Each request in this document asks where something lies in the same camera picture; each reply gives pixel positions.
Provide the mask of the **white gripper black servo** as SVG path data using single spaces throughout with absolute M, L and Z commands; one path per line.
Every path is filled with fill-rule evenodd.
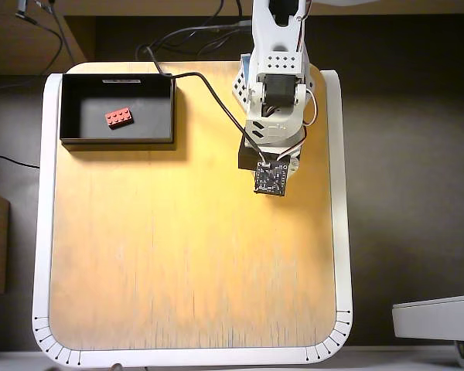
M 247 120 L 245 129 L 261 150 L 261 155 L 243 136 L 238 150 L 239 169 L 254 171 L 257 163 L 270 163 L 276 160 L 289 163 L 289 172 L 299 170 L 302 146 L 307 136 L 305 128 L 298 125 L 294 130 L 288 129 L 284 124 L 266 120 Z

